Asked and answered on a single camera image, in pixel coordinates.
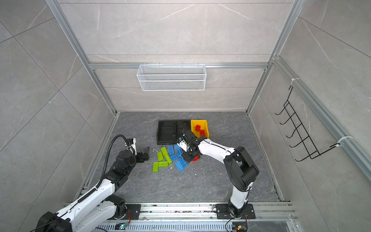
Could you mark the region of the green lego brick lower left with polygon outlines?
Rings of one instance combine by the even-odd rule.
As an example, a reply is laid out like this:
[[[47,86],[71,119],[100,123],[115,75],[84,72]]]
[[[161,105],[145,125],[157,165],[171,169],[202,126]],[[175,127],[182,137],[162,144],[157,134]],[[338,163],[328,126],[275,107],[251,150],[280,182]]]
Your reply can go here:
[[[158,172],[158,169],[159,169],[159,163],[158,162],[154,162],[153,163],[153,173]]]

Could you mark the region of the green lego brick upper left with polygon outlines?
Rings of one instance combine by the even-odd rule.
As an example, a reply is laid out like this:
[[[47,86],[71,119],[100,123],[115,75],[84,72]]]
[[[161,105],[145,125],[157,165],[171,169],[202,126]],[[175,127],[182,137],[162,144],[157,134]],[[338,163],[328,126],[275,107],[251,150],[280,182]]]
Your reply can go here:
[[[157,153],[157,158],[158,158],[158,161],[159,161],[159,162],[164,161],[164,156],[163,156],[162,152],[158,152],[158,153]]]

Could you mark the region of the middle black bin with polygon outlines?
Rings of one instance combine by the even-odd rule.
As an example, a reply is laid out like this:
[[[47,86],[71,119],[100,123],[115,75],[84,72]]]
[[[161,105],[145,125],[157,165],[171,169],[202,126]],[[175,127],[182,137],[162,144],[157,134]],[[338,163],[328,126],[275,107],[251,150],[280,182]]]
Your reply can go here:
[[[181,138],[183,134],[190,129],[191,129],[191,120],[176,120],[175,121],[174,143],[177,144],[179,142],[179,138]]]

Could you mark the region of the yellow bin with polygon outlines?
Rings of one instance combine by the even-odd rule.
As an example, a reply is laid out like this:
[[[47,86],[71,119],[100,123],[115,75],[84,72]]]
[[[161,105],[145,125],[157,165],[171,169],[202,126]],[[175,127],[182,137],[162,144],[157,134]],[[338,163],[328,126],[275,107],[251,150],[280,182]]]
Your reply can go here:
[[[196,131],[195,130],[195,127],[197,125],[200,125],[201,126],[201,130],[200,131]],[[194,133],[194,135],[196,135],[197,137],[206,137],[206,138],[210,138],[210,133],[209,133],[209,130],[208,130],[208,123],[207,123],[207,120],[191,120],[191,131]]]

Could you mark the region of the black bin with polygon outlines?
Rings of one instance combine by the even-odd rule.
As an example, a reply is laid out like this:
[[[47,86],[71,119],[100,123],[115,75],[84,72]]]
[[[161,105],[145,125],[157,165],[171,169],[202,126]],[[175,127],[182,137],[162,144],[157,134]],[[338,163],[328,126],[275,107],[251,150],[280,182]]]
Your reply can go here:
[[[177,144],[179,142],[179,138],[181,138],[183,134],[190,129],[191,129],[191,120],[176,120],[175,121],[174,143]]]
[[[175,121],[160,120],[157,127],[157,144],[173,145],[175,143]]]

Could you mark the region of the left black bin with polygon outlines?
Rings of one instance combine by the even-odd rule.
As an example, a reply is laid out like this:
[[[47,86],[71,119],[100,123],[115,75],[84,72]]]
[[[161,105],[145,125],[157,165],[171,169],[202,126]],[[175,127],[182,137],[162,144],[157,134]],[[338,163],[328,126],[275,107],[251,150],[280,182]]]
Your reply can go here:
[[[173,145],[175,143],[175,121],[160,120],[157,127],[157,144]]]

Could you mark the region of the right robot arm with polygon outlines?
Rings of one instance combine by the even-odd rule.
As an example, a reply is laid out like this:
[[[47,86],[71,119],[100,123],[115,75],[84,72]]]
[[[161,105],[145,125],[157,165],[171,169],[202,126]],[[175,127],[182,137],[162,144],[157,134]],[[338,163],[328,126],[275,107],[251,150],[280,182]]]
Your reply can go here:
[[[233,190],[228,205],[217,206],[216,211],[240,218],[253,210],[248,206],[248,196],[260,171],[244,147],[229,148],[205,136],[197,137],[191,130],[178,139],[177,145],[183,149],[182,157],[188,163],[206,155],[225,165]]]

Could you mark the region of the green lego brick side-lying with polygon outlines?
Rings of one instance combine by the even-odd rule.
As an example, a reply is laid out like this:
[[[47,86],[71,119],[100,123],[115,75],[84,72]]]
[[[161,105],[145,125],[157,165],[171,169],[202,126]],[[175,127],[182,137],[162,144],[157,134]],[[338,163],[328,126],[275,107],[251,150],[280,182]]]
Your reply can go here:
[[[172,161],[171,161],[169,155],[164,155],[164,158],[165,158],[166,162],[168,163],[168,165],[172,164]]]

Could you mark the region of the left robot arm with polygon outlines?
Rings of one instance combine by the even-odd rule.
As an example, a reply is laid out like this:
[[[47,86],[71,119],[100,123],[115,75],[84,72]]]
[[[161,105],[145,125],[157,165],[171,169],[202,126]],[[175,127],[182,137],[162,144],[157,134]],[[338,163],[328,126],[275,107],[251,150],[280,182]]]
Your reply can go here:
[[[47,212],[38,221],[35,232],[91,232],[107,219],[131,219],[138,207],[128,209],[125,200],[114,193],[128,179],[136,163],[149,160],[149,147],[137,155],[129,150],[119,153],[105,178],[76,201],[56,213]]]

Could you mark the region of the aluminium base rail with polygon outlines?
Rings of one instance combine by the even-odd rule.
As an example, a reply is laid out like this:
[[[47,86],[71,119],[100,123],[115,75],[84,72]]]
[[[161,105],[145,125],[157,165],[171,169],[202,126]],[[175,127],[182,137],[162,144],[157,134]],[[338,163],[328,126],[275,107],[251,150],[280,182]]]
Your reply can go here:
[[[227,203],[114,203],[104,201],[95,207],[73,203],[56,213],[57,217],[71,223],[73,231],[87,231],[92,225],[107,220],[166,220],[187,219],[243,221],[295,219],[293,206],[286,202],[253,202],[236,213]]]

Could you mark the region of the green lego brick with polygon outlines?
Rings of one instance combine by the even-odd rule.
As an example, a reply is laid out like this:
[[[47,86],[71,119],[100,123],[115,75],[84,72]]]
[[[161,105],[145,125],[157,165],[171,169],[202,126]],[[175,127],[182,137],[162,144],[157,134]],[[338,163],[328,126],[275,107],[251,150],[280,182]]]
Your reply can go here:
[[[164,156],[163,156],[162,152],[158,152],[158,153],[157,153],[157,158],[158,158],[158,161],[159,161],[159,162],[164,161]]]
[[[162,152],[163,156],[168,156],[168,151],[167,151],[166,147],[162,147],[161,152]]]
[[[158,169],[159,169],[159,163],[158,162],[154,162],[153,163],[153,173],[158,172]]]

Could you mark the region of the green lego brick upper right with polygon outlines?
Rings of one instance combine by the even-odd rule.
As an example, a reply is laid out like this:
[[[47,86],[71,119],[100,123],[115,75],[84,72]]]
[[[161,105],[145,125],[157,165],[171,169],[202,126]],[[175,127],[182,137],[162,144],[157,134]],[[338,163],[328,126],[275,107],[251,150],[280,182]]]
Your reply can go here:
[[[161,152],[162,152],[163,156],[168,156],[168,151],[167,151],[166,147],[162,147]]]

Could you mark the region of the green lego brick lower horizontal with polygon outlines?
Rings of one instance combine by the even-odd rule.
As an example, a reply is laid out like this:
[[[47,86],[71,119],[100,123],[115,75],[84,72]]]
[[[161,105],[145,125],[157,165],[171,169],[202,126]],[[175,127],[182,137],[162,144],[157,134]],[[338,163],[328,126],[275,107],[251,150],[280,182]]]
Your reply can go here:
[[[169,163],[167,161],[161,161],[161,162],[158,162],[158,166],[159,167],[168,167]]]

